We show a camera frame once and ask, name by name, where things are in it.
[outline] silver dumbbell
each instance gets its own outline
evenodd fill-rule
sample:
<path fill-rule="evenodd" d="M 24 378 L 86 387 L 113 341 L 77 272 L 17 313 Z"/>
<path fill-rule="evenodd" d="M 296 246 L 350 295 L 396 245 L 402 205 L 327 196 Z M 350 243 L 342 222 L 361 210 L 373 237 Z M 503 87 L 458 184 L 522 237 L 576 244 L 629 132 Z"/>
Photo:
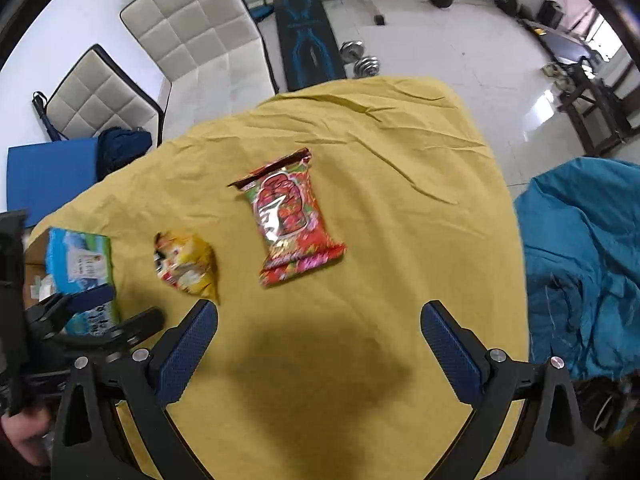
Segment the silver dumbbell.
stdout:
<path fill-rule="evenodd" d="M 380 73 L 380 60 L 375 56 L 365 56 L 353 65 L 353 76 L 356 79 L 373 77 Z"/>
<path fill-rule="evenodd" d="M 364 56 L 364 43 L 361 41 L 345 41 L 340 47 L 340 57 L 345 65 L 355 63 Z"/>

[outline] dark blue bag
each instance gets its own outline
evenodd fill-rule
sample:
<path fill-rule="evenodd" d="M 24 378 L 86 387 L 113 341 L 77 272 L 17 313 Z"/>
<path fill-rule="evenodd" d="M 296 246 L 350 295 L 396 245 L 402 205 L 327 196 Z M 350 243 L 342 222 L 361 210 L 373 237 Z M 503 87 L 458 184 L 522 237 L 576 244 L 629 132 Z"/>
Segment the dark blue bag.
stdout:
<path fill-rule="evenodd" d="M 127 130 L 117 126 L 104 130 L 98 136 L 98 181 L 144 155 L 151 144 L 151 134 L 145 130 Z"/>

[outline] teal fabric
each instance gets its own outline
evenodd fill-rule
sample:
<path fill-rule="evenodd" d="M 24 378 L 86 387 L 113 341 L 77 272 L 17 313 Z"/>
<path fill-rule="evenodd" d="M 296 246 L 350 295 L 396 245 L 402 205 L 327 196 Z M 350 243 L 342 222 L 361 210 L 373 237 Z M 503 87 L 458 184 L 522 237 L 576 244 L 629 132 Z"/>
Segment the teal fabric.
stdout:
<path fill-rule="evenodd" d="M 576 158 L 515 202 L 524 244 L 530 360 L 575 379 L 640 368 L 640 166 Z"/>

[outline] blue cloth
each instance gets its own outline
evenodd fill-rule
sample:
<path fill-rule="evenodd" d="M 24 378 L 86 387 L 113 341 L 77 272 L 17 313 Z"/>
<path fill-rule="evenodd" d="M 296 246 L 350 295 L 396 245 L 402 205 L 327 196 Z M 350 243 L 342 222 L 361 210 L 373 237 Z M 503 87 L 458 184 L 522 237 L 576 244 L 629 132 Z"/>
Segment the blue cloth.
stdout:
<path fill-rule="evenodd" d="M 6 206 L 26 209 L 32 227 L 96 183 L 98 139 L 61 140 L 9 148 Z"/>
<path fill-rule="evenodd" d="M 529 297 L 530 360 L 572 378 L 640 368 L 640 166 L 577 158 L 516 201 Z"/>

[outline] chair backrest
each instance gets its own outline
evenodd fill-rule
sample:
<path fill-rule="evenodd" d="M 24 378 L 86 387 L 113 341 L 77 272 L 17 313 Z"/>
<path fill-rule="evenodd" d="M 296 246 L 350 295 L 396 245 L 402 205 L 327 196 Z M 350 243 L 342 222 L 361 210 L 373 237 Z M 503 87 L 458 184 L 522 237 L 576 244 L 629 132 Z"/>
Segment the chair backrest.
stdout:
<path fill-rule="evenodd" d="M 93 137 L 119 126 L 147 130 L 154 146 L 162 142 L 164 112 L 98 44 L 66 74 L 51 95 L 46 112 L 68 139 Z"/>
<path fill-rule="evenodd" d="M 120 13 L 169 81 L 262 37 L 243 0 L 135 0 Z"/>

